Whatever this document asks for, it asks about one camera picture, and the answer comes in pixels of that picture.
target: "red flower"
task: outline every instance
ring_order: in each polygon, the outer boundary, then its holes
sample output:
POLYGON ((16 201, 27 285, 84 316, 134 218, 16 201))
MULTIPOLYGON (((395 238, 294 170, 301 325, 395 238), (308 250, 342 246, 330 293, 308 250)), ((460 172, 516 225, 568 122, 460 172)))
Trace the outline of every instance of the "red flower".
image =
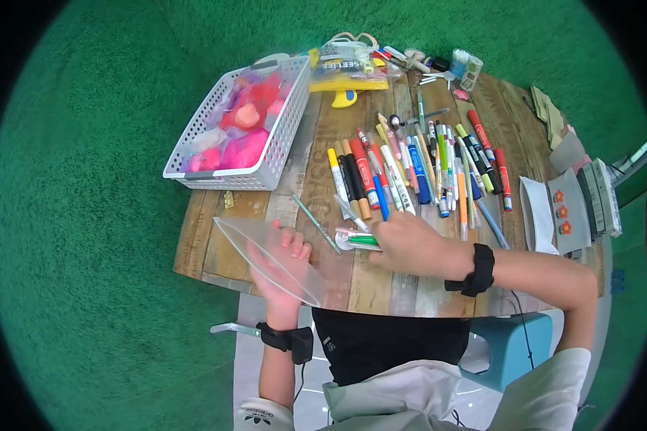
POLYGON ((563 192, 560 190, 556 190, 556 193, 553 194, 553 201, 563 202, 563 192))
POLYGON ((567 219, 568 218, 568 208, 565 205, 561 205, 560 208, 556 211, 557 219, 567 219))
POLYGON ((558 232, 560 232, 561 235, 570 235, 572 231, 573 231, 573 227, 570 225, 569 221, 563 223, 561 226, 558 227, 558 232))

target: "perforated basket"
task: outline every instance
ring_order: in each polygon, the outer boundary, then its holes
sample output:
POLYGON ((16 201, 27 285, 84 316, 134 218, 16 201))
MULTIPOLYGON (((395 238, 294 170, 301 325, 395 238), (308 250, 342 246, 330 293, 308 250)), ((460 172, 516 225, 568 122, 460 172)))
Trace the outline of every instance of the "perforated basket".
POLYGON ((179 166, 181 156, 187 152, 184 151, 183 146, 188 145, 199 134, 206 132, 203 119, 208 117, 223 94, 233 88, 234 80, 244 69, 242 68, 223 75, 201 102, 175 144, 173 153, 165 164, 163 177, 179 181, 189 188, 203 190, 274 190, 278 185, 299 120, 309 99, 308 81, 311 72, 308 56, 295 56, 279 61, 278 64, 282 67, 285 82, 293 83, 293 88, 285 99, 283 109, 276 118, 256 166, 187 173, 180 172, 179 166))

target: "sleeve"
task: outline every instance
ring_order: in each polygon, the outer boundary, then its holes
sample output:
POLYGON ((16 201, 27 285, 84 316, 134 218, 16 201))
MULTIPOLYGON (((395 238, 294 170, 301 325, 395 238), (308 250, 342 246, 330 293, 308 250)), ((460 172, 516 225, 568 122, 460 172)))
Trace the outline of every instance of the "sleeve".
POLYGON ((235 431, 294 431, 293 413, 263 398, 242 401, 234 422, 235 431))
POLYGON ((509 384, 489 426, 501 430, 571 430, 591 353, 565 349, 509 384))

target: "blue stool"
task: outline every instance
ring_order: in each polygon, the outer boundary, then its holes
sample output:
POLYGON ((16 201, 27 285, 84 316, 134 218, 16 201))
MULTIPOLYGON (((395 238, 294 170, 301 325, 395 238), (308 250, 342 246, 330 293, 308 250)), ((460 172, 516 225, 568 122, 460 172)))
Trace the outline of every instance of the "blue stool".
MULTIPOLYGON (((526 313, 523 317, 532 350, 532 361, 536 367, 549 358, 553 324, 551 317, 542 313, 526 313)), ((460 367, 463 377, 503 392, 510 382, 532 370, 520 315, 507 319, 499 317, 472 319, 470 332, 486 340, 491 350, 491 360, 487 371, 480 374, 474 374, 460 367)))

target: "black wristband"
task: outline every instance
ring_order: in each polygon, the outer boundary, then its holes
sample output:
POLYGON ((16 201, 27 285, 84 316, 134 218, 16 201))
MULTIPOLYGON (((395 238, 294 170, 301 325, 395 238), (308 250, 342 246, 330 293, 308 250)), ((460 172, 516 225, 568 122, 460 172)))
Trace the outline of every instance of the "black wristband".
POLYGON ((472 298, 485 292, 494 282, 494 262, 491 248, 483 244, 474 244, 474 272, 468 274, 463 281, 446 280, 446 290, 459 290, 466 297, 472 298))
POLYGON ((257 329, 261 331, 261 340, 264 344, 283 352, 292 350, 293 362, 296 365, 312 360, 314 333, 310 327, 276 331, 271 329, 266 322, 259 322, 257 329))

